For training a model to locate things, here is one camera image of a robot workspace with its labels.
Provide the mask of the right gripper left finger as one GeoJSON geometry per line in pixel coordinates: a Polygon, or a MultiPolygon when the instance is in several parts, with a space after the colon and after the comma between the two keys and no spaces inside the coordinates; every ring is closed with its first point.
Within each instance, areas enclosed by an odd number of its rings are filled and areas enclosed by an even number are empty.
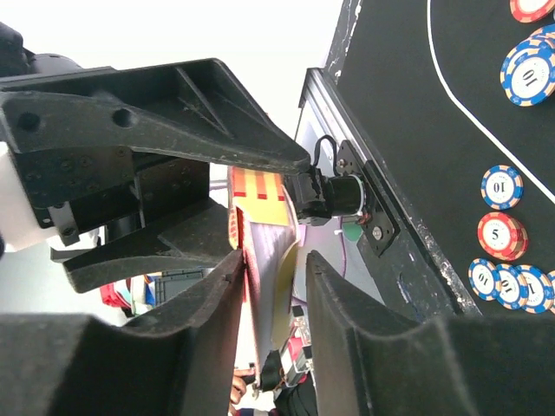
{"type": "Polygon", "coordinates": [[[3,315],[2,414],[226,414],[244,271],[235,250],[123,327],[91,315],[3,315]]]}

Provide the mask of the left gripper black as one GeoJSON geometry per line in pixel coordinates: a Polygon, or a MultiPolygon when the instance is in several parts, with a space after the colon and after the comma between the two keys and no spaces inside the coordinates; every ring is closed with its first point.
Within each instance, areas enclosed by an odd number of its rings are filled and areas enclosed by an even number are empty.
{"type": "Polygon", "coordinates": [[[228,210],[197,203],[209,196],[206,162],[282,174],[310,167],[310,155],[213,58],[6,78],[1,135],[17,152],[2,143],[7,251],[52,237],[71,245],[129,216],[147,225],[62,263],[80,294],[133,276],[213,268],[231,252],[228,210]]]}

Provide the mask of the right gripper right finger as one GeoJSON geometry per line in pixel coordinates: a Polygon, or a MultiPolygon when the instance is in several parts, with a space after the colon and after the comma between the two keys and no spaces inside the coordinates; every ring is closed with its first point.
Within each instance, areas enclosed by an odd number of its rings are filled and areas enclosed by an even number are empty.
{"type": "Polygon", "coordinates": [[[413,322],[315,251],[307,257],[306,287],[320,414],[553,414],[552,319],[413,322]]]}

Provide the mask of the blue poker chip stack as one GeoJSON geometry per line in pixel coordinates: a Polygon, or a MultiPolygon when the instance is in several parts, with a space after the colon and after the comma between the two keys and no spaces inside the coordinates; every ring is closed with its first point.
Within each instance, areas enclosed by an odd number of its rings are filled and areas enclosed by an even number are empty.
{"type": "Polygon", "coordinates": [[[468,266],[472,292],[482,301],[498,302],[510,311],[554,313],[554,270],[530,265],[494,264],[475,258],[468,266]]]}

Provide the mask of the red poker chip stack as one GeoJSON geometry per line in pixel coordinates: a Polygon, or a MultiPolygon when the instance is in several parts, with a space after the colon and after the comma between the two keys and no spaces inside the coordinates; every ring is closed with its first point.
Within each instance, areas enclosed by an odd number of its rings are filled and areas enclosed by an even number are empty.
{"type": "Polygon", "coordinates": [[[525,226],[501,211],[489,212],[480,219],[477,237],[487,254],[507,262],[524,256],[530,241],[525,226]]]}

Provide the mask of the red chips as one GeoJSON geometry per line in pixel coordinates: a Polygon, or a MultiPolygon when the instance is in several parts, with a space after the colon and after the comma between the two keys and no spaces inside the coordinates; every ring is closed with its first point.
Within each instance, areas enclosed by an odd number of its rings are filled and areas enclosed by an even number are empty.
{"type": "Polygon", "coordinates": [[[554,10],[554,0],[510,0],[513,18],[520,23],[534,23],[554,10]]]}

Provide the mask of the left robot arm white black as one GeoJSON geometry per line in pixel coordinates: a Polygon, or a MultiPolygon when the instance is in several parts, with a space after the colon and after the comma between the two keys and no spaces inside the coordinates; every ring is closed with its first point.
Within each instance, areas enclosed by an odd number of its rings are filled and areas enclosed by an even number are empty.
{"type": "Polygon", "coordinates": [[[80,293],[161,270],[212,267],[229,252],[227,214],[209,195],[213,164],[255,201],[290,198],[299,218],[371,219],[365,178],[325,177],[221,61],[118,71],[1,73],[1,139],[43,229],[64,244],[101,226],[108,241],[63,262],[80,293]]]}

